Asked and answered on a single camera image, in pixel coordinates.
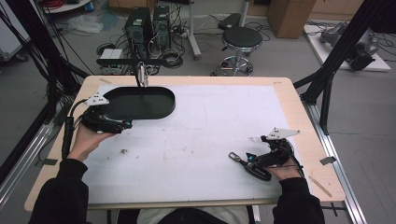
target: black sleeve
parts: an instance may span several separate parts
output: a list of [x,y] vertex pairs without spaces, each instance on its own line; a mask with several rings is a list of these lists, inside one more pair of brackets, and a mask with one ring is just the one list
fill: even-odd
[[29,223],[85,224],[88,187],[81,178],[87,170],[80,161],[62,161],[56,178],[48,180],[40,190]]
[[325,223],[320,200],[309,193],[304,178],[289,178],[279,182],[282,195],[274,208],[274,223]]

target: black stool seat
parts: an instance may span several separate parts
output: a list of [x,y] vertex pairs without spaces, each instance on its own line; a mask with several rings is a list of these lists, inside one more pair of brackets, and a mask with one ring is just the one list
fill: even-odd
[[262,43],[262,35],[250,28],[235,26],[224,31],[223,42],[227,47],[255,49]]

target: desktop computer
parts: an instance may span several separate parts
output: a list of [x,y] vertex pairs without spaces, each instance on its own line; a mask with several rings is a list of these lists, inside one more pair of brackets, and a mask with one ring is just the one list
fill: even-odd
[[169,20],[169,6],[156,6],[152,17],[154,26],[155,46],[157,49],[170,49],[170,20]]
[[131,48],[140,58],[150,58],[149,42],[153,37],[152,23],[148,7],[133,7],[124,26]]

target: person's left hand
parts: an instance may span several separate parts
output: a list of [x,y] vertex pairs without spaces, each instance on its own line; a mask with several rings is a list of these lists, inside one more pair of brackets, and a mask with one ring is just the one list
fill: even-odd
[[83,124],[78,125],[75,143],[67,156],[67,159],[85,161],[91,152],[108,137],[114,136],[114,133],[96,133],[89,130]]

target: stool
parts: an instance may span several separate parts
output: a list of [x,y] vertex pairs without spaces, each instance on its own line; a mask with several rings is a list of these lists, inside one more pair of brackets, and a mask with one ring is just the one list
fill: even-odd
[[242,53],[250,53],[258,49],[262,45],[262,35],[253,29],[235,26],[224,31],[222,42],[225,48],[236,50],[236,54],[221,61],[210,76],[216,76],[220,71],[224,76],[235,76],[240,72],[251,77],[253,64],[248,59],[242,58]]

